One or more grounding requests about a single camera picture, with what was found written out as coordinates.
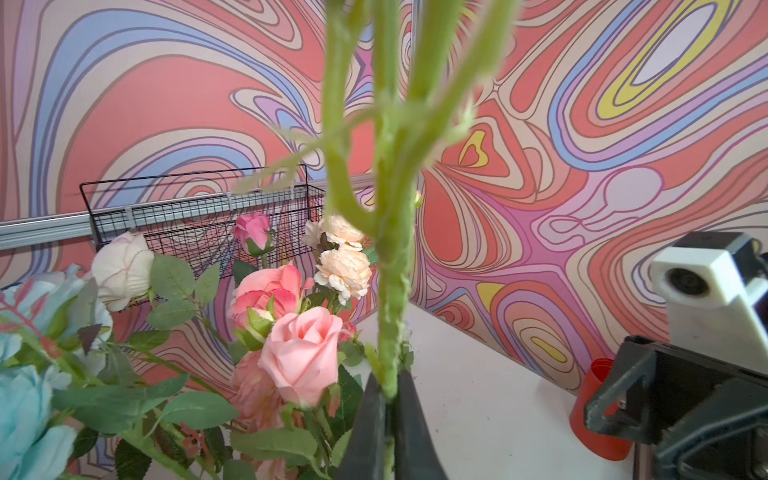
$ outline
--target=white table surface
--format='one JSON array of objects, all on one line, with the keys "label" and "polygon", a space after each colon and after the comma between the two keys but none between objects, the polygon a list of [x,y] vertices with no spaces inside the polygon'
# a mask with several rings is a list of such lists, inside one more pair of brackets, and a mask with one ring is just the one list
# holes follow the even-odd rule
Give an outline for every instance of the white table surface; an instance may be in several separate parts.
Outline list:
[{"label": "white table surface", "polygon": [[[575,437],[568,424],[575,396],[416,306],[406,319],[419,399],[451,480],[632,478],[632,454],[610,462]],[[375,343],[375,313],[358,328]],[[353,370],[367,380],[369,370]],[[145,478],[174,476],[152,465]]]}]

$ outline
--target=wire basket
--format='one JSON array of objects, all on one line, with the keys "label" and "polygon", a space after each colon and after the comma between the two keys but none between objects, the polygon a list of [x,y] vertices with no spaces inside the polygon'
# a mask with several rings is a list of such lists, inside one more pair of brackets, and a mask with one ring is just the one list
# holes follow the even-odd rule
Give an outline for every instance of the wire basket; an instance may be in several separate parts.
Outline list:
[{"label": "wire basket", "polygon": [[263,257],[262,267],[312,250],[300,239],[304,224],[322,217],[325,191],[310,185],[306,166],[301,167],[300,183],[275,192],[259,188],[244,195],[229,193],[258,167],[100,180],[81,184],[80,192],[91,215],[96,250],[126,231],[140,231],[150,250],[187,261],[195,275],[220,262],[224,278],[232,274],[234,259],[254,262],[232,235],[243,214],[270,218],[276,248]]}]

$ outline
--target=green leaf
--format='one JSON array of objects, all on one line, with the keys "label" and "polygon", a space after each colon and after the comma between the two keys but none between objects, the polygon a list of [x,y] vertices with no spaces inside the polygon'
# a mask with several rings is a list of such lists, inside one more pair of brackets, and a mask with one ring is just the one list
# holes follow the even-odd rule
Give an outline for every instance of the green leaf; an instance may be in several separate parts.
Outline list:
[{"label": "green leaf", "polygon": [[48,331],[45,336],[51,340],[58,340],[69,326],[69,307],[77,300],[76,296],[73,296],[66,302],[62,303],[54,312],[51,318],[51,323],[48,325]]},{"label": "green leaf", "polygon": [[232,276],[235,277],[235,286],[239,286],[243,278],[249,276],[251,273],[258,270],[255,265],[243,262],[241,259],[236,258],[232,262]]},{"label": "green leaf", "polygon": [[227,399],[212,392],[183,393],[163,409],[165,421],[184,423],[193,430],[222,425],[239,414]]},{"label": "green leaf", "polygon": [[224,463],[227,460],[232,459],[232,447],[224,444],[224,435],[222,435],[219,427],[205,429],[203,430],[203,435],[205,437],[205,443],[210,450],[210,454],[214,458],[216,471],[220,472]]},{"label": "green leaf", "polygon": [[341,387],[341,403],[336,411],[336,416],[328,419],[331,432],[335,438],[340,438],[347,430],[352,428],[355,422],[357,409],[362,400],[362,386],[346,371],[339,366],[339,386]]},{"label": "green leaf", "polygon": [[191,319],[197,307],[189,300],[170,299],[154,307],[147,315],[147,323],[159,330],[170,330]]},{"label": "green leaf", "polygon": [[96,406],[75,409],[72,416],[93,430],[112,434],[130,428],[140,418],[140,416],[121,415]]},{"label": "green leaf", "polygon": [[207,305],[214,301],[216,293],[219,290],[219,277],[221,273],[221,264],[216,262],[205,269],[197,283],[194,285],[194,295],[197,301],[202,305]]},{"label": "green leaf", "polygon": [[379,262],[379,254],[376,252],[375,247],[364,248],[362,252],[368,257],[368,263],[371,265],[376,265]]},{"label": "green leaf", "polygon": [[74,448],[69,458],[80,458],[87,454],[96,446],[97,440],[98,432],[91,427],[85,427],[78,433],[78,437],[74,439]]},{"label": "green leaf", "polygon": [[261,347],[264,346],[261,341],[253,338],[253,335],[246,329],[236,329],[233,334],[251,352],[261,350]]},{"label": "green leaf", "polygon": [[314,306],[323,305],[323,302],[326,301],[326,296],[323,294],[323,292],[315,292],[307,295],[305,297],[305,300],[309,301],[309,304],[310,304],[309,308],[313,308]]},{"label": "green leaf", "polygon": [[170,339],[168,330],[150,330],[149,332],[132,333],[128,343],[137,349],[152,350],[166,343],[168,339]]},{"label": "green leaf", "polygon": [[349,437],[352,435],[352,430],[347,430],[341,438],[336,441],[331,451],[331,463],[334,467],[338,467],[341,464],[342,458],[344,458],[344,452],[346,452],[346,446],[349,444]]},{"label": "green leaf", "polygon": [[254,460],[303,458],[315,462],[317,441],[303,429],[271,429],[246,434],[233,432],[232,446]]},{"label": "green leaf", "polygon": [[96,300],[98,298],[98,285],[96,279],[91,278],[83,288],[80,289],[78,295],[74,298],[74,302],[69,304],[69,328],[68,334],[75,333],[79,328],[83,326],[93,325],[96,323]]},{"label": "green leaf", "polygon": [[149,275],[152,290],[169,300],[184,300],[194,291],[194,272],[181,258],[155,255]]},{"label": "green leaf", "polygon": [[346,354],[344,359],[346,366],[358,366],[366,358],[362,345],[357,345],[354,342],[340,343],[339,351]]},{"label": "green leaf", "polygon": [[152,458],[125,440],[114,451],[114,466],[119,480],[141,480],[147,474]]},{"label": "green leaf", "polygon": [[224,480],[256,480],[256,469],[242,460],[227,460],[224,463]]},{"label": "green leaf", "polygon": [[131,385],[141,381],[141,377],[134,372],[131,361],[115,346],[109,348],[107,366],[99,372],[98,378],[106,383],[121,385]]},{"label": "green leaf", "polygon": [[94,340],[96,340],[96,337],[98,337],[99,333],[101,333],[100,323],[97,323],[96,325],[84,326],[78,330],[78,338],[80,339],[80,343],[83,345],[83,353],[85,355],[91,351],[91,346],[94,344]]},{"label": "green leaf", "polygon": [[227,349],[230,351],[230,357],[232,357],[232,363],[234,365],[240,363],[240,360],[242,360],[245,354],[249,352],[248,347],[243,345],[239,340],[230,343],[227,346]]},{"label": "green leaf", "polygon": [[192,458],[187,457],[184,447],[176,443],[165,430],[155,429],[154,441],[157,443],[157,446],[160,447],[161,452],[171,457],[176,463],[182,465],[184,468],[189,468],[194,461]]},{"label": "green leaf", "polygon": [[87,389],[57,391],[53,396],[56,409],[98,408],[127,417],[143,415],[186,385],[189,374],[156,383],[148,388],[122,385],[96,386]]}]

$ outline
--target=red plastic container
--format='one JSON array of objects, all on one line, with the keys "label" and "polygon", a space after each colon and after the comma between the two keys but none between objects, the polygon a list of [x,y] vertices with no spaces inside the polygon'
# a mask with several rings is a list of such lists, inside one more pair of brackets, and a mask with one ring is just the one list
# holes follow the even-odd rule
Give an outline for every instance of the red plastic container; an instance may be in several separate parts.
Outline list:
[{"label": "red plastic container", "polygon": [[[578,398],[576,398],[576,405],[571,411],[571,430],[581,440],[581,443],[592,452],[607,460],[618,462],[627,458],[632,449],[632,442],[590,432],[584,427],[584,405],[605,382],[613,365],[614,361],[611,359],[596,359],[592,362],[579,390]],[[606,414],[612,415],[617,409],[618,404],[613,404],[606,411]]]}]

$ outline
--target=cream flower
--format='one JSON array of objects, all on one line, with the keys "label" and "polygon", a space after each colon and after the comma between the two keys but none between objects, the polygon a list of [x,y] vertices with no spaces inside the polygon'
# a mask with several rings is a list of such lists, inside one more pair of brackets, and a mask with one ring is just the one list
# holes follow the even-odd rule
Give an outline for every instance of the cream flower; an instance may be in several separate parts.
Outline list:
[{"label": "cream flower", "polygon": [[351,296],[360,298],[368,293],[371,266],[363,252],[343,244],[338,250],[326,250],[320,254],[315,281],[339,292],[342,302]]},{"label": "cream flower", "polygon": [[304,235],[301,237],[301,243],[308,247],[317,247],[317,244],[320,243],[321,235],[323,235],[321,223],[308,220],[304,224]]},{"label": "cream flower", "polygon": [[141,233],[125,232],[96,253],[91,273],[107,310],[117,312],[149,290],[154,253]]},{"label": "cream flower", "polygon": [[328,215],[323,218],[323,230],[326,232],[326,238],[329,242],[343,245],[347,243],[353,250],[362,250],[360,243],[365,237],[360,230],[357,230],[341,215]]}]

